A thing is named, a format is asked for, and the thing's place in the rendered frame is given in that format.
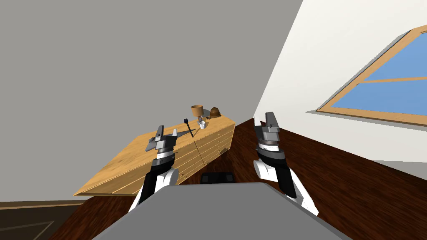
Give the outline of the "black stick tool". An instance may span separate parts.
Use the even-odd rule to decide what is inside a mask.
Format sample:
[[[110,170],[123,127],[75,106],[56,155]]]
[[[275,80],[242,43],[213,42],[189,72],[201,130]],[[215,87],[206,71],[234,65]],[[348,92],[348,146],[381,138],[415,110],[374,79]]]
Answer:
[[[186,124],[186,126],[188,127],[188,131],[189,131],[190,135],[191,135],[192,137],[194,137],[194,135],[193,135],[193,133],[192,133],[192,129],[191,129],[191,127],[190,127],[189,123],[188,123],[188,119],[187,119],[187,118],[185,118],[183,121],[184,121],[184,123]]]

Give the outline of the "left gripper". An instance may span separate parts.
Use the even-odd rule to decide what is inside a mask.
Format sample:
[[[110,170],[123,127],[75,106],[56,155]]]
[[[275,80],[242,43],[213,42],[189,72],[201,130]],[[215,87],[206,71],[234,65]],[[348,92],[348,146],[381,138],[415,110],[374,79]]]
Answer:
[[[154,138],[154,142],[156,144],[155,149],[159,151],[160,149],[162,149],[162,151],[173,151],[176,145],[176,137],[178,137],[177,128],[173,130],[172,135],[163,135],[163,131],[164,126],[160,125],[156,132],[156,137]]]

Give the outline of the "wooden chest of drawers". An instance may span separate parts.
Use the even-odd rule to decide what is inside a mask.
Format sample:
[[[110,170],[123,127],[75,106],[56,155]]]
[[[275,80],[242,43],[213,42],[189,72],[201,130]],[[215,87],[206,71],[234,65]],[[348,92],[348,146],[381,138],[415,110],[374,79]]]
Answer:
[[[76,193],[76,196],[132,196],[141,189],[146,174],[155,165],[173,162],[182,183],[204,166],[226,152],[230,146],[236,123],[220,116],[206,121],[201,129],[195,120],[164,129],[165,135],[182,132],[173,147],[160,151],[160,145],[147,150],[150,140],[159,140],[157,132],[138,136],[106,166],[97,172]]]

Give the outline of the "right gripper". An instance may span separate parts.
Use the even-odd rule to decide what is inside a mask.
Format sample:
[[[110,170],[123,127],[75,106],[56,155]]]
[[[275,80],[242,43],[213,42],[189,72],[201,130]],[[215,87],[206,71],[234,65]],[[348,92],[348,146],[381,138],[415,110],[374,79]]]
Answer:
[[[260,140],[264,142],[278,142],[279,139],[279,124],[273,112],[266,112],[266,126],[261,125],[259,117],[254,116],[254,128],[261,129]]]

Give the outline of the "wood-framed window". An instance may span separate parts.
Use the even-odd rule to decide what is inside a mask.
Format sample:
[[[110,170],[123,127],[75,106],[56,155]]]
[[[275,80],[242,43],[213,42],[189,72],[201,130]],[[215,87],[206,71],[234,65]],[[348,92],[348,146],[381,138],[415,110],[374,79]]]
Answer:
[[[427,126],[427,25],[398,36],[317,112]]]

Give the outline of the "brown table lamp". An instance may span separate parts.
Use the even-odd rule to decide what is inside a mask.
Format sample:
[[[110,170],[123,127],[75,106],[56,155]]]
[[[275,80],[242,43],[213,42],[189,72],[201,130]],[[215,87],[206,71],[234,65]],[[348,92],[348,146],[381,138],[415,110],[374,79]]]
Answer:
[[[195,117],[197,117],[198,122],[202,122],[203,121],[203,114],[204,114],[203,106],[202,105],[193,105],[193,106],[191,106],[191,110],[192,110],[193,115]]]

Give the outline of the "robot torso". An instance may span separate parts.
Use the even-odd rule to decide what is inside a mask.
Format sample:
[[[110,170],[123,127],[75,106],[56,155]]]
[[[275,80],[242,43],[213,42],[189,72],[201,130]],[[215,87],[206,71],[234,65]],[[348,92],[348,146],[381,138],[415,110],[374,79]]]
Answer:
[[[163,187],[92,240],[352,240],[263,182]]]

